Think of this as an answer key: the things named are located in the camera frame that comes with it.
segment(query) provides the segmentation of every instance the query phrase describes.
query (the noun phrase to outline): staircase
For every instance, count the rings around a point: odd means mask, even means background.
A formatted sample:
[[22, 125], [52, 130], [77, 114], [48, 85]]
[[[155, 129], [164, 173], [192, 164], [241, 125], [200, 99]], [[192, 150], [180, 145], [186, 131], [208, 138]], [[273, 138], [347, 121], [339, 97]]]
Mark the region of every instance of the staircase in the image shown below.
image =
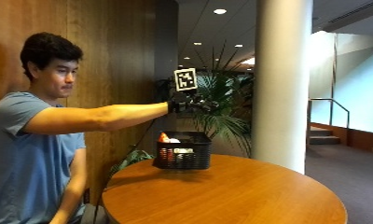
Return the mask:
[[310, 127], [310, 145], [337, 145], [341, 143], [338, 137], [333, 136], [333, 131], [322, 128]]

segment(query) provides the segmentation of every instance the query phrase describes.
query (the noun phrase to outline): ear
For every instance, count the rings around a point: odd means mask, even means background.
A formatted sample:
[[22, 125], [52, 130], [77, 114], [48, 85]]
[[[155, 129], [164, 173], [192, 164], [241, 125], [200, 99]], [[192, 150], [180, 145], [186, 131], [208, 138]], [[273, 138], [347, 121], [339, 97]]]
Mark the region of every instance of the ear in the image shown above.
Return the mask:
[[37, 65], [32, 62], [28, 62], [28, 71], [32, 74], [33, 78], [39, 77], [40, 69], [39, 69]]

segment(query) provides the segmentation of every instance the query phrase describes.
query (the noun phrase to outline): glass wall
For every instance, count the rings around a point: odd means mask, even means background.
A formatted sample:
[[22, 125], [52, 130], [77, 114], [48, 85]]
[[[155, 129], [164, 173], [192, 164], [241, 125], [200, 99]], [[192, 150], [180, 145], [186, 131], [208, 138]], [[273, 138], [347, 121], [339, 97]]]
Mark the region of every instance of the glass wall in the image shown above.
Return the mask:
[[[349, 110], [349, 128], [373, 132], [373, 36], [314, 34], [311, 45], [322, 62], [310, 65], [309, 98], [333, 98]], [[346, 127], [346, 112], [313, 101], [310, 120]]]

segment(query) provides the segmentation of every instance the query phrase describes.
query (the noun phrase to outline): t-shirt sleeve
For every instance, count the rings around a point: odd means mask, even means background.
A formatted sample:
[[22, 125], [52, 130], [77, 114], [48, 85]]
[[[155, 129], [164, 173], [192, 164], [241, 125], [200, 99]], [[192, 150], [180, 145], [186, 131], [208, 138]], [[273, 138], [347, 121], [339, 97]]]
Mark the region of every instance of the t-shirt sleeve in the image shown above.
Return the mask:
[[84, 133], [77, 133], [77, 146], [76, 149], [85, 148]]
[[48, 107], [48, 103], [31, 95], [15, 94], [7, 96], [0, 101], [0, 127], [15, 136], [31, 118]]

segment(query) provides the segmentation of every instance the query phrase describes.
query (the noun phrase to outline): wicker basket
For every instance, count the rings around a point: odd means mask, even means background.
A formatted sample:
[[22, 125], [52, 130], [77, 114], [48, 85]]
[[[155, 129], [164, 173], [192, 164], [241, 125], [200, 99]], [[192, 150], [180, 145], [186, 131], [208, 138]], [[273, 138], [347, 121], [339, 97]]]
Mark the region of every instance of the wicker basket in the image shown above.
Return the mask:
[[160, 169], [208, 169], [210, 166], [212, 140], [201, 132], [164, 132], [180, 143], [157, 142], [153, 165]]

